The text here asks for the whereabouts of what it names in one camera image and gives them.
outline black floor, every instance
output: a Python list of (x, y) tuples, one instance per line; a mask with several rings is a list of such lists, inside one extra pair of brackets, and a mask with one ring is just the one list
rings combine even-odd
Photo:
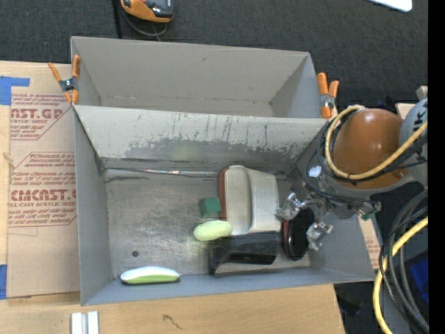
[[(110, 0), (0, 0), (0, 60), (70, 62), (70, 37), (116, 38)], [(164, 41), (308, 51), (316, 72), (340, 80), (339, 108), (416, 102), (428, 84), (428, 0), (409, 13), (365, 0), (175, 0)], [(141, 35), (122, 23), (124, 38)], [(413, 190), (381, 195), (382, 232)], [(337, 286), (362, 303), (348, 334), (378, 333), (372, 283)]]

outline gray panel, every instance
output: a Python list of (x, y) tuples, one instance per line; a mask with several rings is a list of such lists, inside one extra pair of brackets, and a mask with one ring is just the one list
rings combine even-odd
[(260, 118), (77, 106), (106, 165), (150, 161), (155, 169), (216, 170), (243, 164), (289, 170), (324, 125), (315, 118)]
[(123, 285), (117, 279), (90, 298), (86, 305), (103, 303), (145, 301), (210, 294), (261, 291), (328, 283), (358, 282), (359, 276), (327, 269), (307, 267), (279, 269), (262, 273), (238, 273), (223, 276), (189, 275), (182, 276), (177, 283), (160, 285)]
[(83, 303), (107, 285), (112, 278), (104, 176), (97, 167), (95, 153), (86, 133), (76, 113), (73, 114), (81, 302)]
[(311, 56), (289, 77), (270, 105), (277, 118), (320, 118), (320, 94)]
[(72, 38), (83, 64), (108, 106), (108, 98), (269, 102), (307, 52), (173, 42)]
[(359, 219), (356, 216), (340, 219), (334, 214), (328, 214), (323, 221), (333, 225), (333, 229), (323, 238), (319, 251), (309, 252), (311, 265), (373, 280), (375, 273)]

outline orange clamp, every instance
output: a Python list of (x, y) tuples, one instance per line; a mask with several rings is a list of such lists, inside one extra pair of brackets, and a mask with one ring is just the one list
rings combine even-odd
[(62, 88), (63, 96), (70, 104), (77, 104), (77, 102), (79, 101), (79, 92), (76, 89), (76, 81), (80, 77), (81, 73), (80, 64), (80, 57), (78, 55), (74, 56), (72, 61), (72, 78), (62, 80), (53, 63), (48, 62), (49, 69), (52, 71), (54, 78), (57, 80), (57, 82), (60, 84), (60, 87)]

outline gray bin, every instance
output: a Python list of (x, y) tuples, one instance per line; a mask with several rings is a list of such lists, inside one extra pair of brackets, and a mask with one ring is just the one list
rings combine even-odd
[[(356, 218), (327, 216), (333, 232), (301, 261), (279, 253), (269, 267), (227, 265), (219, 276), (208, 274), (207, 243), (193, 237), (199, 201), (218, 195), (224, 167), (276, 174), (280, 202), (299, 182), (289, 172), (325, 124), (308, 53), (72, 38), (75, 54), (83, 305), (373, 279)], [(148, 265), (181, 280), (120, 282)]]

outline cardboard sheet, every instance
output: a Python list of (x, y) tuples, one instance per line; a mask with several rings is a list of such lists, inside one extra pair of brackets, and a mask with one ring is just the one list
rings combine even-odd
[(10, 92), (7, 297), (78, 291), (71, 105), (46, 63), (0, 62), (0, 75), (29, 79)]

